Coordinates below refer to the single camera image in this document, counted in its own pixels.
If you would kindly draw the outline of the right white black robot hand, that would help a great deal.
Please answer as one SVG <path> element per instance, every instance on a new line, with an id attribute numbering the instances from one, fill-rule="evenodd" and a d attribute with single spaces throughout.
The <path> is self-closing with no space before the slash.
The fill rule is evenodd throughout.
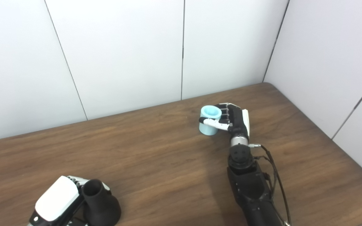
<path id="1" fill-rule="evenodd" d="M 213 135 L 217 130 L 230 133 L 231 137 L 250 138 L 250 118 L 247 109 L 232 103 L 207 105 L 201 108 L 199 118 L 200 131 L 205 135 Z"/>

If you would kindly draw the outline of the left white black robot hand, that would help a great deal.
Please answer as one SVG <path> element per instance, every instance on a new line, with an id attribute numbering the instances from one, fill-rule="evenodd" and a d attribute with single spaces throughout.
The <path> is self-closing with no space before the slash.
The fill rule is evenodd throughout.
<path id="1" fill-rule="evenodd" d="M 115 226 L 122 210 L 99 179 L 60 176 L 39 197 L 29 226 Z"/>

